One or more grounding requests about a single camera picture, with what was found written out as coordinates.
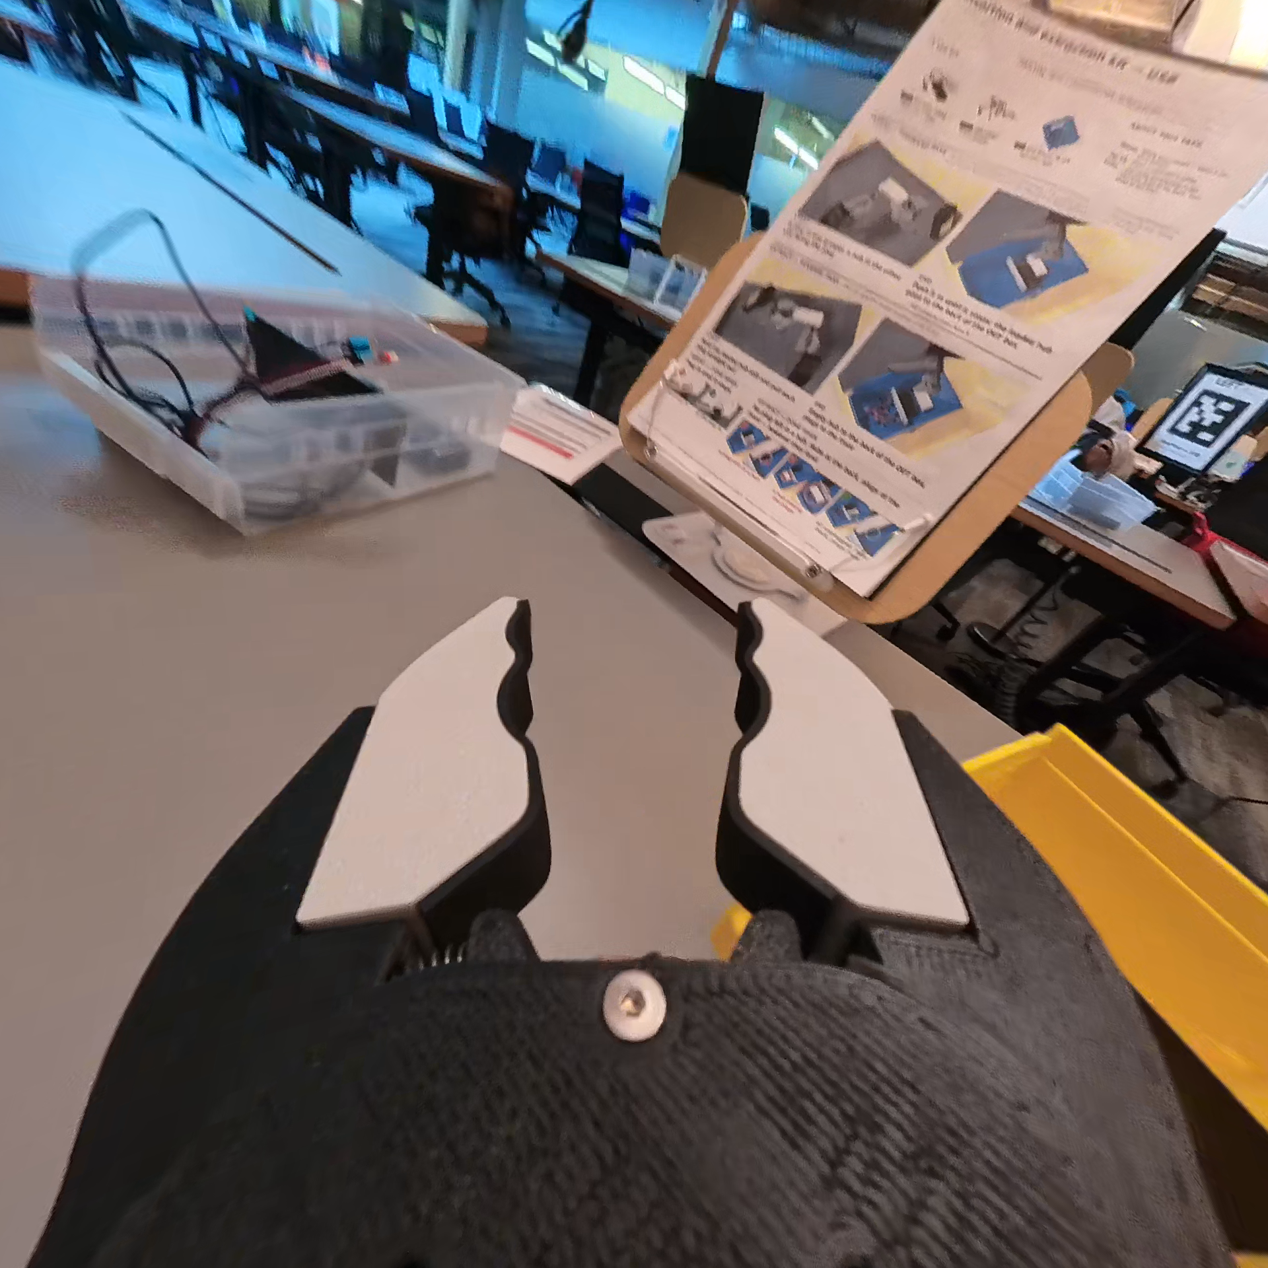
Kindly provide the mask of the wooden document stand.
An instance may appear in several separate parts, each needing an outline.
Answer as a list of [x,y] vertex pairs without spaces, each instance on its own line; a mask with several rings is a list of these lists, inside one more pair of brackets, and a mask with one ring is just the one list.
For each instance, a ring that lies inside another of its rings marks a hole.
[[669,184],[660,220],[660,253],[711,270],[747,232],[749,199],[679,170]]

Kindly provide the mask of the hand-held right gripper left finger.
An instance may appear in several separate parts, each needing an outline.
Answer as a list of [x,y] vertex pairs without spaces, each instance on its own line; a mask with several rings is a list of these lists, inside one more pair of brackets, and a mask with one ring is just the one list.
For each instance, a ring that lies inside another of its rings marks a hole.
[[530,602],[503,596],[388,685],[299,901],[302,930],[403,922],[444,951],[545,887],[531,664]]

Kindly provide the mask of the group of black office chairs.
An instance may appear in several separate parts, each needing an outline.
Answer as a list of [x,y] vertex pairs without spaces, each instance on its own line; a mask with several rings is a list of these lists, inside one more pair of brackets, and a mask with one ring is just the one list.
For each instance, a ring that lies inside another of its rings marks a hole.
[[536,143],[516,131],[491,122],[486,127],[485,146],[479,170],[492,184],[462,181],[432,181],[433,196],[418,203],[411,219],[426,234],[426,264],[423,274],[433,285],[445,290],[453,283],[453,294],[471,290],[480,296],[503,327],[512,317],[492,287],[476,276],[474,264],[528,262],[527,249],[534,234],[544,228],[548,205],[575,213],[574,237],[569,249],[587,259],[621,264],[624,252],[624,194],[614,193],[611,182],[592,182],[589,193],[578,196],[572,210],[544,187],[530,181]]

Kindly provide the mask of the clear plastic bin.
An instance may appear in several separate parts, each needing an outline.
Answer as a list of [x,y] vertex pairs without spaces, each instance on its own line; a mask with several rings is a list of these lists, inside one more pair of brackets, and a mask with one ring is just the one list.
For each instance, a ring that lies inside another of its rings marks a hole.
[[1111,474],[1098,477],[1082,471],[1070,451],[1060,457],[1028,493],[1051,511],[1076,517],[1087,525],[1126,530],[1143,525],[1159,507],[1129,483]]
[[[42,371],[97,430],[239,534],[364,513],[491,474],[521,377],[346,296],[36,276]],[[304,344],[365,338],[365,398],[272,403],[243,309]]]

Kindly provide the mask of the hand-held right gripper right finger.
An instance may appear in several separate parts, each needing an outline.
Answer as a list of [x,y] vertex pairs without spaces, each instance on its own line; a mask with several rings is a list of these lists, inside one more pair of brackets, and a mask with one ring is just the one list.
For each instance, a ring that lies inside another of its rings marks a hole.
[[716,866],[800,960],[963,957],[972,908],[897,709],[770,599],[740,607]]

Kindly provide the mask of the long wooden table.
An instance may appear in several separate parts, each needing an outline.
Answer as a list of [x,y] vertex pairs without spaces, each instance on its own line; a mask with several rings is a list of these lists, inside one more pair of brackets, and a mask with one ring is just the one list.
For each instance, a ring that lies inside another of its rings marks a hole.
[[482,296],[500,324],[509,326],[512,320],[497,294],[471,265],[504,261],[512,253],[516,187],[400,125],[301,89],[282,87],[278,93],[328,131],[381,151],[429,182],[433,200],[414,214],[427,231],[424,277],[442,290],[451,282],[454,296]]

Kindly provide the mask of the yellow plastic bin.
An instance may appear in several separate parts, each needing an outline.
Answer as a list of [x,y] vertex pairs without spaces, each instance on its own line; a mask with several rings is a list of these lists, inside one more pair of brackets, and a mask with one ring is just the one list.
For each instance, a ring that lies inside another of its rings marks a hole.
[[[1265,893],[1063,727],[953,764],[941,792],[950,753],[913,714],[898,717],[950,859],[953,830],[968,836],[971,862],[986,859],[975,786],[1049,866],[1150,1013],[1265,1129]],[[953,863],[969,899],[969,866]]]

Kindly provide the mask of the printed instruction sheet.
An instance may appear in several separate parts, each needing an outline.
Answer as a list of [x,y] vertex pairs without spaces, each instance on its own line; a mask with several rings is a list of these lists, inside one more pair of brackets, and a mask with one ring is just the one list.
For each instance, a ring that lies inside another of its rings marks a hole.
[[836,613],[930,600],[1265,176],[1265,3],[939,3],[710,271],[627,451]]

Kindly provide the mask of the black white printed tag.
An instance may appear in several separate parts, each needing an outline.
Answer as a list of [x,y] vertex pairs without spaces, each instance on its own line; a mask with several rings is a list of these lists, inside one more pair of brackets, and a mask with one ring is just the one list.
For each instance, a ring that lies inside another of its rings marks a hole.
[[1267,418],[1267,370],[1205,363],[1164,409],[1135,451],[1172,474],[1209,475],[1215,463]]

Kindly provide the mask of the white sheet red label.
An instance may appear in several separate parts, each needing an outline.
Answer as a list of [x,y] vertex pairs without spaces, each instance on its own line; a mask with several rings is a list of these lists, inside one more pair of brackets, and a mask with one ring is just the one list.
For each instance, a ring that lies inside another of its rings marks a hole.
[[545,385],[516,391],[501,454],[575,486],[622,450],[616,424]]

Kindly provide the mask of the black monitor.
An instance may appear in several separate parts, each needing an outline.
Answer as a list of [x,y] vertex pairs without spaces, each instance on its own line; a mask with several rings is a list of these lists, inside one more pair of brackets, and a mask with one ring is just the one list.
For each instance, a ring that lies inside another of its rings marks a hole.
[[688,74],[685,101],[678,170],[747,194],[765,93]]

